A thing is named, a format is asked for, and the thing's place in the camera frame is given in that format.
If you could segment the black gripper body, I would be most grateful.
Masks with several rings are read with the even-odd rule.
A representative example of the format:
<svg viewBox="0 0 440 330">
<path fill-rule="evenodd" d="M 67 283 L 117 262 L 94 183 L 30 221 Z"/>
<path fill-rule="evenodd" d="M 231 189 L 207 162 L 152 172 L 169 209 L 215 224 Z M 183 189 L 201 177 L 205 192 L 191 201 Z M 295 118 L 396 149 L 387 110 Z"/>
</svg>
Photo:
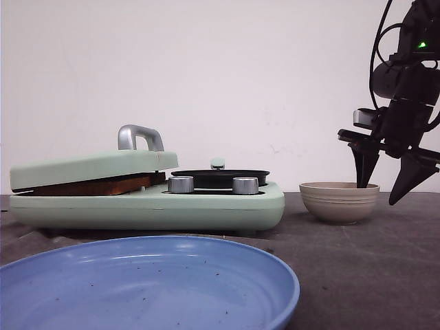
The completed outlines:
<svg viewBox="0 0 440 330">
<path fill-rule="evenodd" d="M 380 107 L 377 125 L 370 134 L 340 129 L 338 139 L 350 144 L 370 144 L 393 158 L 401 158 L 408 151 L 427 151 L 419 148 L 423 134 L 428 130 L 433 107 L 409 100 L 392 100 Z"/>
</svg>

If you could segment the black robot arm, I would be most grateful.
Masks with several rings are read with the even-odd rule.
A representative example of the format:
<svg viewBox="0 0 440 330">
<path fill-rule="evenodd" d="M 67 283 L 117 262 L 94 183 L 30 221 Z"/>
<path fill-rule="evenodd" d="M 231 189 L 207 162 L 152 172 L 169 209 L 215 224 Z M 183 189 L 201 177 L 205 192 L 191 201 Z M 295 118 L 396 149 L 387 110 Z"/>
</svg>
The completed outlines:
<svg viewBox="0 0 440 330">
<path fill-rule="evenodd" d="M 413 1 L 401 23 L 380 25 L 372 58 L 381 57 L 379 43 L 395 28 L 399 29 L 397 51 L 369 68 L 371 97 L 388 99 L 388 106 L 353 112 L 354 126 L 368 129 L 370 134 L 338 131 L 339 140 L 352 150 L 358 188 L 367 187 L 381 151 L 401 161 L 390 205 L 439 172 L 439 153 L 419 145 L 425 133 L 439 126 L 439 117 L 432 116 L 439 99 L 439 69 L 424 65 L 439 62 L 439 2 Z"/>
</svg>

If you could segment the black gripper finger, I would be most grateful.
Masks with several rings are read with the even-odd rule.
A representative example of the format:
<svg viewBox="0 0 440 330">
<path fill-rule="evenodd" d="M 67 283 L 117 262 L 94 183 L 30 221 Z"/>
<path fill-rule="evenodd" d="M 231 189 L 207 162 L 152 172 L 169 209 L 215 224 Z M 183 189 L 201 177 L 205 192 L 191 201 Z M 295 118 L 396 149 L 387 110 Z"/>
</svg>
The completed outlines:
<svg viewBox="0 0 440 330">
<path fill-rule="evenodd" d="M 439 172 L 439 153 L 434 151 L 408 151 L 401 157 L 401 168 L 389 197 L 395 205 L 413 188 Z"/>
<path fill-rule="evenodd" d="M 357 188 L 366 188 L 379 159 L 379 149 L 360 142 L 351 142 L 349 146 L 355 160 Z"/>
</svg>

